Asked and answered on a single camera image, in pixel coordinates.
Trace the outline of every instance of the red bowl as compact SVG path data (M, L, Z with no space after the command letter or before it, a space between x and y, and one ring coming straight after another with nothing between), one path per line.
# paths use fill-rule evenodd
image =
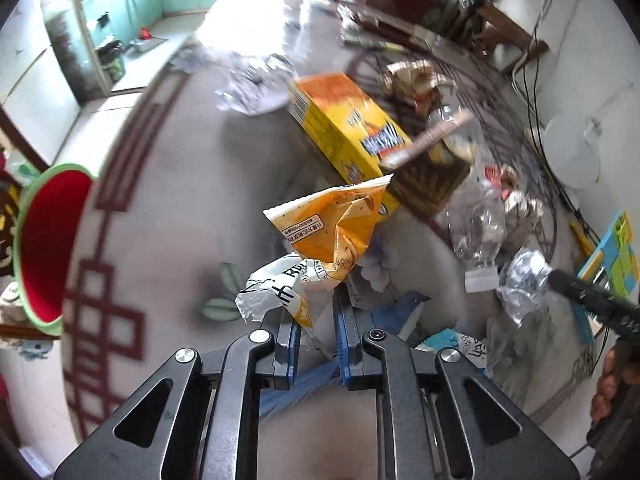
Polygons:
M26 190L14 238L18 291L30 321L62 333L62 302L78 224L94 178L77 164L49 168Z

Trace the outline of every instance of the clear plastic bottle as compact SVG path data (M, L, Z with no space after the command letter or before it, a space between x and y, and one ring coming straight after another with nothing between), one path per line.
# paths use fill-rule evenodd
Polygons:
M452 195L447 205L447 219L453 250L467 266L466 291L496 288L495 257L505 235L500 192L472 170Z

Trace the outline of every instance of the yellow box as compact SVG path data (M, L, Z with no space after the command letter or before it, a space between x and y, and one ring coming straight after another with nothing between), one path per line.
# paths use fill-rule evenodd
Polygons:
M382 176L381 158L411 144L400 126L343 73L296 81L289 111L349 184ZM385 192L382 219L399 205Z

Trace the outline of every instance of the black cable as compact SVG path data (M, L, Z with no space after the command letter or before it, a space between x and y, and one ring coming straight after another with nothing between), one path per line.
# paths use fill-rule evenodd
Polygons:
M600 359L601 359L602 354L604 352L604 347L607 345L607 339L608 338L609 338L609 327L607 326L605 331L604 331L604 339L602 340L602 346L600 347L600 354L598 354L598 358L596 359L596 362L594 362L593 369L591 370L592 374L594 373L594 371L596 370L596 366L598 366L598 363L600 362Z
M569 458L575 458L578 455L580 455L580 453L582 453L585 449L587 449L589 447L589 444L585 444L584 446L582 446L578 451L576 451L575 453L569 455Z
M548 9L552 5L552 3L553 3L553 0L545 0L545 4L543 5L543 9L546 9L548 11ZM539 27L539 25L540 25L540 23L537 23L536 26L534 27L534 30L533 30L533 39L534 39L534 44L536 46L538 45L538 27ZM534 139L534 147L536 148L536 151L538 152L538 155L540 156L540 159L541 159L541 161L542 161L547 173L550 175L551 181L554 184L554 187L556 188L556 191L558 192L558 195L560 196L562 201L565 203L565 205L574 214L575 218L577 219L577 221L580 223L580 226L584 230L585 235L587 237L589 237L594 244L597 245L600 242L600 238L595 233L595 231L591 227L591 225L589 225L589 223L584 219L584 217L582 216L582 213L580 213L580 211L574 207L574 204L571 202L571 199L569 198L569 196L567 195L566 191L564 190L564 187L562 186L562 183L555 176L555 174L551 170L551 167L549 166L548 160L546 160L544 147L542 145L542 134L540 133L540 116L538 115L538 92L537 92L538 89L537 89L537 86L538 86L538 77L539 77L539 75L540 75L540 58L537 58L536 59L536 76L535 76L535 80L534 80L534 83L533 83L533 102L534 102L533 108L534 108L534 113L535 113L535 116L536 116L536 132L534 132L533 124L532 124L531 116L530 116L531 101L530 101L530 97L529 97L529 87L527 85L526 66L522 67L522 76L523 76L525 94L526 94L527 103L528 103L528 106L527 106L527 119L529 120L529 128L530 128L530 131L531 131L532 138Z

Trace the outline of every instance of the white cable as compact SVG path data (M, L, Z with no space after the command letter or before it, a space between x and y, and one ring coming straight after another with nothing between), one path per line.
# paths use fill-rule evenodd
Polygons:
M545 20L546 16L549 14L549 10L551 9L552 1L553 0L541 0L540 1L540 13L538 14L538 17L536 19L536 23L534 23L534 25L533 25L533 31L531 33L531 42L529 43L529 47L526 49L526 51L524 51L524 53L522 54L522 57L514 65L513 71L511 72L511 85L513 86L513 89L521 97L521 99L523 99L523 101L526 102L527 106L529 106L529 107L531 106L531 103L529 102L527 97L523 94L522 90L520 89L520 87L516 83L516 72L523 67L524 63L526 62L527 58L529 57L531 49L533 48L534 44L536 43L536 39L535 39L536 34L535 33L538 30L538 27L540 26L540 23L542 23Z

